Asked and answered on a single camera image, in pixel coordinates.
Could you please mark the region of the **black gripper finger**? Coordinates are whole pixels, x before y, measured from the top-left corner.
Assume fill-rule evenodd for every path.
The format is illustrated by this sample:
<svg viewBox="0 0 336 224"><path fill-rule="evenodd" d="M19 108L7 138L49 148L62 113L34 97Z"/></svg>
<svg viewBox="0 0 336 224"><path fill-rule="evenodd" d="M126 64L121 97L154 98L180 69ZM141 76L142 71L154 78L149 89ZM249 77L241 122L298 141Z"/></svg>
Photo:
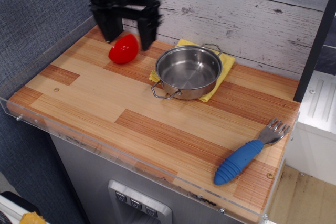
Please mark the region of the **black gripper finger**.
<svg viewBox="0 0 336 224"><path fill-rule="evenodd" d="M123 32L122 18L112 10L92 7L91 11L106 42L114 41Z"/></svg>
<svg viewBox="0 0 336 224"><path fill-rule="evenodd" d="M160 25L158 18L138 19L138 31L141 39L141 46L143 51L147 51L154 41L156 41L157 28Z"/></svg>

